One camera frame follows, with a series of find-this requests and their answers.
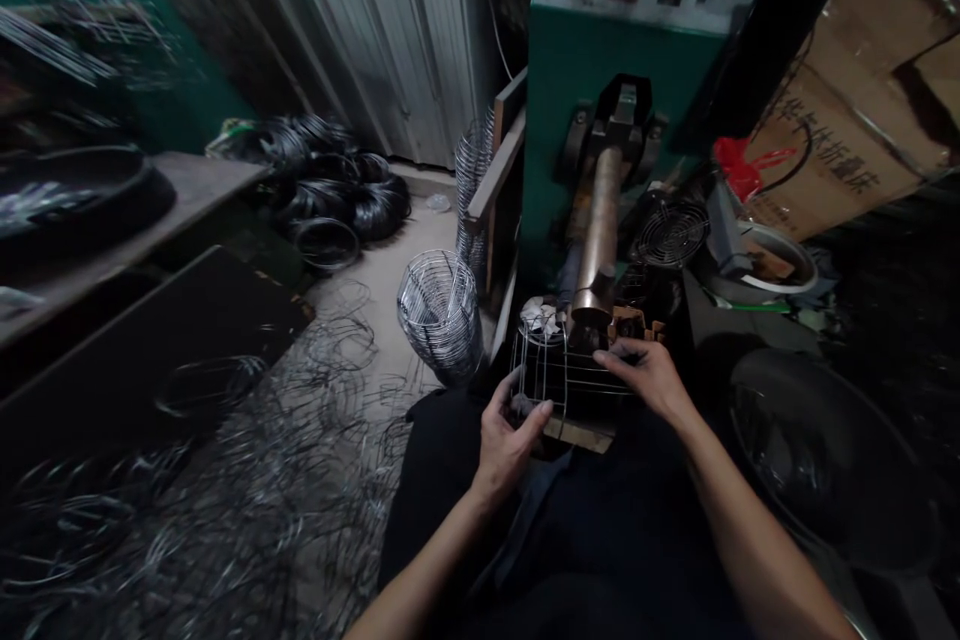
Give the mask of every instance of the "left hand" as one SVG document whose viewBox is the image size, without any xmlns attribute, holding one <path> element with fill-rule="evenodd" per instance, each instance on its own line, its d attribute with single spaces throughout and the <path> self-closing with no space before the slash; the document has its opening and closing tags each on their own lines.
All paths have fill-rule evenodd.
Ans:
<svg viewBox="0 0 960 640">
<path fill-rule="evenodd" d="M 517 368 L 501 381 L 480 421 L 480 466 L 470 492 L 491 508 L 500 505 L 516 487 L 533 444 L 553 412 L 553 403 L 547 400 L 530 412 L 518 430 L 510 426 L 503 416 L 503 407 L 519 377 Z"/>
</svg>

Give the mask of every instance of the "wire basket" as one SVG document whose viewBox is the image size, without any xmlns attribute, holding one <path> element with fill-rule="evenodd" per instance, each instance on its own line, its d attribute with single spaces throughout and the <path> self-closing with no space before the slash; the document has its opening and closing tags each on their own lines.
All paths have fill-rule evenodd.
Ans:
<svg viewBox="0 0 960 640">
<path fill-rule="evenodd" d="M 403 273 L 397 319 L 414 352 L 446 387 L 466 385 L 483 360 L 477 286 L 448 250 L 420 253 Z"/>
<path fill-rule="evenodd" d="M 466 227 L 467 208 L 483 176 L 487 174 L 493 159 L 493 108 L 487 111 L 484 120 L 474 120 L 457 143 L 457 255 L 473 272 L 477 283 L 486 286 L 487 231 L 476 234 Z"/>
<path fill-rule="evenodd" d="M 561 429 L 567 420 L 612 413 L 618 402 L 633 394 L 623 381 L 600 367 L 592 354 L 571 349 L 566 324 L 560 325 L 547 344 L 538 342 L 535 332 L 521 320 L 513 341 L 513 367 L 520 368 L 514 394 L 523 395 L 531 408 L 552 400 L 553 416 Z"/>
</svg>

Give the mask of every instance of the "black wire coil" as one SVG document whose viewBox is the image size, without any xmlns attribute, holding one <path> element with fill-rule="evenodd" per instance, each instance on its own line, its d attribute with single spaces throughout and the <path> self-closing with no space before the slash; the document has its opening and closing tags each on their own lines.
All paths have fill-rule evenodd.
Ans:
<svg viewBox="0 0 960 640">
<path fill-rule="evenodd" d="M 272 223 L 301 253 L 307 250 L 313 259 L 305 260 L 318 270 L 346 267 L 360 245 L 386 240 L 410 216 L 406 181 L 382 155 L 359 150 L 352 133 L 330 118 L 272 118 L 227 138 L 219 152 L 270 167 Z M 303 236 L 301 226 L 317 218 L 338 225 L 320 224 Z M 329 247 L 320 247 L 324 237 Z"/>
</svg>

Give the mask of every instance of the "wire cage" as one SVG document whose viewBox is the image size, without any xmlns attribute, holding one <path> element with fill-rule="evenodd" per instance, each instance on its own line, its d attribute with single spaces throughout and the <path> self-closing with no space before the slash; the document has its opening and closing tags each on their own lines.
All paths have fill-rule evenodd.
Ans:
<svg viewBox="0 0 960 640">
<path fill-rule="evenodd" d="M 466 385 L 483 360 L 477 286 L 447 250 L 420 253 L 403 273 L 397 318 L 420 358 L 447 387 Z"/>
<path fill-rule="evenodd" d="M 516 395 L 532 406 L 552 400 L 553 417 L 561 423 L 609 417 L 624 398 L 632 397 L 626 384 L 600 367 L 590 352 L 571 347 L 566 323 L 548 338 L 536 325 L 521 318 L 514 336 L 513 367 L 520 368 Z"/>
</svg>

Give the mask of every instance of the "metal cylinder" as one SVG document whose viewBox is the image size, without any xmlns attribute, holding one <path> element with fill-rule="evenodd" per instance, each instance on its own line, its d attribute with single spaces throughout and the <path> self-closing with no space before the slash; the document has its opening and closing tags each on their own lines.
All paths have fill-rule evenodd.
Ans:
<svg viewBox="0 0 960 640">
<path fill-rule="evenodd" d="M 617 205 L 623 153 L 608 147 L 597 158 L 590 199 L 590 224 L 573 297 L 571 316 L 577 324 L 602 328 L 613 318 L 613 286 L 617 264 Z"/>
</svg>

